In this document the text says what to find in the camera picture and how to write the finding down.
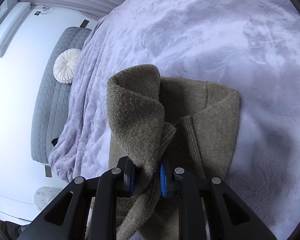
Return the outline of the grey quilted headboard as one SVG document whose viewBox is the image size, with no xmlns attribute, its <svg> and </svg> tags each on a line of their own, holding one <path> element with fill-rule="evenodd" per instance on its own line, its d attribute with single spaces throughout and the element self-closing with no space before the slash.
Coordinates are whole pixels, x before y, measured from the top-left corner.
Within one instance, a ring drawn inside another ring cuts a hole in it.
<svg viewBox="0 0 300 240">
<path fill-rule="evenodd" d="M 53 75 L 57 57 L 68 49 L 82 49 L 91 29 L 68 27 L 57 41 L 45 67 L 39 86 L 31 127 L 31 157 L 48 164 L 53 139 L 63 131 L 68 118 L 71 86 L 58 82 Z"/>
</svg>

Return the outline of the white wall air conditioner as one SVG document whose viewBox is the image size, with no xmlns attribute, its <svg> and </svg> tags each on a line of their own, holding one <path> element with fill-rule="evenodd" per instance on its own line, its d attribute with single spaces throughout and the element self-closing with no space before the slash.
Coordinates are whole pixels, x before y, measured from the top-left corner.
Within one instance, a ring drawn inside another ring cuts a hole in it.
<svg viewBox="0 0 300 240">
<path fill-rule="evenodd" d="M 29 2 L 18 2 L 0 25 L 0 57 L 3 57 L 15 32 L 31 9 Z"/>
</svg>

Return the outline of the lavender plush bed blanket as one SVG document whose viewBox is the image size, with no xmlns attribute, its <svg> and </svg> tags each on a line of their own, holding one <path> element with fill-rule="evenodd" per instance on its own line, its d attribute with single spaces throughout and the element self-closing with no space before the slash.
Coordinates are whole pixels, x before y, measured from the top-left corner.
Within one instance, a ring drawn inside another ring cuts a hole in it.
<svg viewBox="0 0 300 240">
<path fill-rule="evenodd" d="M 227 183 L 278 239 L 300 222 L 300 14 L 291 0 L 126 0 L 87 38 L 49 156 L 64 181 L 108 169 L 107 81 L 139 64 L 237 89 Z"/>
</svg>

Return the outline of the round cream pleated cushion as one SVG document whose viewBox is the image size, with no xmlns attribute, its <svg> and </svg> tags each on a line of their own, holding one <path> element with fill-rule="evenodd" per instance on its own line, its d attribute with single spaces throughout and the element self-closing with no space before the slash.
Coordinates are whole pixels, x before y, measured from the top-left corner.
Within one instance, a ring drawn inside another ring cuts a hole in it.
<svg viewBox="0 0 300 240">
<path fill-rule="evenodd" d="M 62 84 L 71 84 L 78 65 L 81 50 L 76 48 L 62 52 L 53 65 L 53 76 Z"/>
</svg>

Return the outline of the olive brown knit sweater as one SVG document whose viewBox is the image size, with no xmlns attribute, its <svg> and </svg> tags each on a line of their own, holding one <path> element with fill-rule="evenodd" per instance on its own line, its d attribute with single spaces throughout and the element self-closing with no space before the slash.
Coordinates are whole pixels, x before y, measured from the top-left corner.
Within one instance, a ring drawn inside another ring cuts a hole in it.
<svg viewBox="0 0 300 240">
<path fill-rule="evenodd" d="M 162 77 L 139 65 L 107 84 L 109 163 L 127 156 L 136 166 L 135 191 L 119 198 L 116 239 L 177 239 L 178 204 L 160 195 L 159 162 L 168 157 L 200 178 L 224 178 L 239 120 L 236 89 L 209 81 Z"/>
</svg>

